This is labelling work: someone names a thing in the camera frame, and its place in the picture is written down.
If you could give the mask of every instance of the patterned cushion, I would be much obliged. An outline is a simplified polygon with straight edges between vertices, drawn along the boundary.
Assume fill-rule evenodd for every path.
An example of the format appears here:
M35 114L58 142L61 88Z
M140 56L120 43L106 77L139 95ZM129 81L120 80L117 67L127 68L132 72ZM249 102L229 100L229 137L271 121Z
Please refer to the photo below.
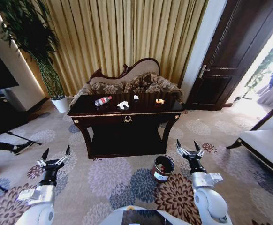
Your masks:
M158 83L152 83L147 90L145 91L146 93L154 93L154 92L161 92L163 89Z
M133 78L125 86L124 93L141 94L152 84L157 82L158 75L155 72L148 72Z
M171 83L167 79L162 79L158 83L166 92L171 92L172 90L180 90L176 84Z
M121 94L123 93L124 83L95 83L91 87L95 94Z
M81 88L81 90L78 92L82 95L94 95L95 93L90 88Z

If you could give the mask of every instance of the brass drawer handle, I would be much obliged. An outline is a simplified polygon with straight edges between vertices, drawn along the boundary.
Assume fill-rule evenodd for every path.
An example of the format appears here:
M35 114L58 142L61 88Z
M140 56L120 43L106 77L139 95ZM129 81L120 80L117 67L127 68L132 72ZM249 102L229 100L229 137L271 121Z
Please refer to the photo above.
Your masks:
M132 122L131 116L129 116L129 119L127 119L127 116L125 116L123 122Z

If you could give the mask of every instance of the dark wooden table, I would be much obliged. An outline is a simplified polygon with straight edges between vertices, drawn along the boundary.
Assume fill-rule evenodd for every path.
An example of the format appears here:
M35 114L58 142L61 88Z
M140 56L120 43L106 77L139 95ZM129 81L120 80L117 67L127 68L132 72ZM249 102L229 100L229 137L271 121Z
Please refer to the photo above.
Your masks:
M69 111L81 130L89 158L164 154L173 124L183 107L169 93L143 93L135 101L133 94L111 94L107 104L96 107L94 101L106 95L82 95ZM165 100L163 105L155 99ZM129 109L117 105L128 101ZM162 138L160 123L167 122ZM87 128L92 127L91 140Z

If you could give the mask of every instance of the sofa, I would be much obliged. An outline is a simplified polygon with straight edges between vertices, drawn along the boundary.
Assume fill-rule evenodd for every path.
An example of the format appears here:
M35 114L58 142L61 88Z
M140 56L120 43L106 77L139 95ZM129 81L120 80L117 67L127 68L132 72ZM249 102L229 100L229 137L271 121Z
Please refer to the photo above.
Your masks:
M118 77L107 77L101 69L95 71L88 82L79 90L69 107L81 95L169 92L180 102L183 92L176 84L160 76L159 63L153 58L144 58L129 67L124 64L124 71Z

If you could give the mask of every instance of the black shoe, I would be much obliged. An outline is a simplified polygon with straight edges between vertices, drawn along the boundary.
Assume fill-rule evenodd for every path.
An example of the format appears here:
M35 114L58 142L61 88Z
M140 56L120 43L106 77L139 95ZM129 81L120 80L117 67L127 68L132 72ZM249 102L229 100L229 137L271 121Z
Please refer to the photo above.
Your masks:
M14 155L19 155L22 151L24 151L26 148L30 147L33 144L32 141L28 141L25 144L18 144L16 145L16 149L12 150L12 153Z

